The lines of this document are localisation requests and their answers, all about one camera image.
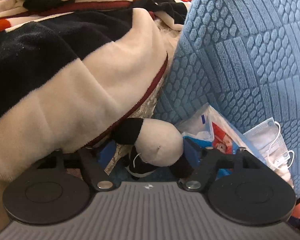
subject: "blue textured blanket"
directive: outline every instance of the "blue textured blanket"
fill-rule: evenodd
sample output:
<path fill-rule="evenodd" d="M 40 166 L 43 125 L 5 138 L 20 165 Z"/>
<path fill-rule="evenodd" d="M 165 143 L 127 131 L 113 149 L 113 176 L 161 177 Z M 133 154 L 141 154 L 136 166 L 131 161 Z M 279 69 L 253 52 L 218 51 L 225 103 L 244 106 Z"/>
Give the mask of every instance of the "blue textured blanket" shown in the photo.
<path fill-rule="evenodd" d="M 274 117 L 300 197 L 300 0 L 193 0 L 154 117 L 209 102 L 240 131 Z"/>

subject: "metal screw head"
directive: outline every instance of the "metal screw head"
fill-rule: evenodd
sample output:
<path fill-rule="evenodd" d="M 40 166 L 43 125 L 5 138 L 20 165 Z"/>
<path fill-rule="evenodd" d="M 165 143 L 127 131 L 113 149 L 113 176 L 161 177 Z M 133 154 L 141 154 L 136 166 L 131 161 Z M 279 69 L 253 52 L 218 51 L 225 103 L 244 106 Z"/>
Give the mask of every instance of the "metal screw head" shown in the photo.
<path fill-rule="evenodd" d="M 186 182 L 186 187 L 188 189 L 199 189 L 201 187 L 201 183 L 195 180 L 191 180 Z"/>
<path fill-rule="evenodd" d="M 100 189 L 110 189 L 112 188 L 113 186 L 113 183 L 111 181 L 107 181 L 107 180 L 104 180 L 104 181 L 100 181 L 98 184 L 97 184 L 98 188 Z"/>

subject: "surgical mask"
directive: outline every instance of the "surgical mask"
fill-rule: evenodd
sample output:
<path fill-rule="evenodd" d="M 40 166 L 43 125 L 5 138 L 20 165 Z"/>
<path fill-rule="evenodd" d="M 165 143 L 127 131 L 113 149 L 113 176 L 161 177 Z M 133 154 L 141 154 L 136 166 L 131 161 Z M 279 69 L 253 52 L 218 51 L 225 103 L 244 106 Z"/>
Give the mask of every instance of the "surgical mask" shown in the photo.
<path fill-rule="evenodd" d="M 279 166 L 287 162 L 290 159 L 290 153 L 292 153 L 292 160 L 288 168 L 291 167 L 295 155 L 294 151 L 288 151 L 281 134 L 281 126 L 273 118 L 265 120 L 243 135 L 265 158 L 269 168 L 280 170 Z"/>

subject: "striped blanket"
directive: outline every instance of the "striped blanket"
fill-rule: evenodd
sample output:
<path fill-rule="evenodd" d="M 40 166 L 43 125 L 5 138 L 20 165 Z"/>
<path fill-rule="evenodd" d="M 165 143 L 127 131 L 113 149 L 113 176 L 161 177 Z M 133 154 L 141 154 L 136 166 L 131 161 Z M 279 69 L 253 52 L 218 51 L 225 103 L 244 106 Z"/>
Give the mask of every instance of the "striped blanket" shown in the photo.
<path fill-rule="evenodd" d="M 7 183 L 96 144 L 149 98 L 189 1 L 0 0 L 0 229 Z"/>

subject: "white ear loop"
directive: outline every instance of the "white ear loop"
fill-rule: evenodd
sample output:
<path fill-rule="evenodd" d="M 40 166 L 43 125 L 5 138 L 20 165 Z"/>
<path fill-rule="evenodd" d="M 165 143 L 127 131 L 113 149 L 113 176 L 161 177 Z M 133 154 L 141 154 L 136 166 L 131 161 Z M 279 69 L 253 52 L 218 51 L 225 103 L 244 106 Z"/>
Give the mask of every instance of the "white ear loop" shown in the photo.
<path fill-rule="evenodd" d="M 136 165 L 135 165 L 135 160 L 136 160 L 136 158 L 140 155 L 141 153 L 138 153 L 137 155 L 136 155 L 136 157 L 134 157 L 134 159 L 133 159 L 133 167 L 135 168 L 136 167 Z"/>
<path fill-rule="evenodd" d="M 274 166 L 274 167 L 275 167 L 276 169 L 278 169 L 278 170 L 283 170 L 283 169 L 277 167 L 276 165 L 274 165 L 274 163 L 273 163 L 273 162 L 270 160 L 270 158 L 269 158 L 271 147 L 272 147 L 272 145 L 275 143 L 275 141 L 279 138 L 280 133 L 281 133 L 281 125 L 280 125 L 278 122 L 276 122 L 276 121 L 275 121 L 274 123 L 278 126 L 279 132 L 278 132 L 278 134 L 277 134 L 277 137 L 276 137 L 276 138 L 273 140 L 273 142 L 270 144 L 269 150 L 267 151 L 267 157 L 268 157 L 269 163 L 270 163 L 272 166 Z M 292 150 L 289 150 L 289 151 L 288 151 L 288 154 L 290 154 L 290 153 L 292 153 L 292 160 L 291 160 L 291 163 L 290 163 L 290 165 L 288 166 L 288 168 L 291 167 L 291 165 L 292 165 L 292 163 L 293 163 L 293 160 L 294 160 L 294 155 L 295 155 L 294 151 L 292 151 Z"/>

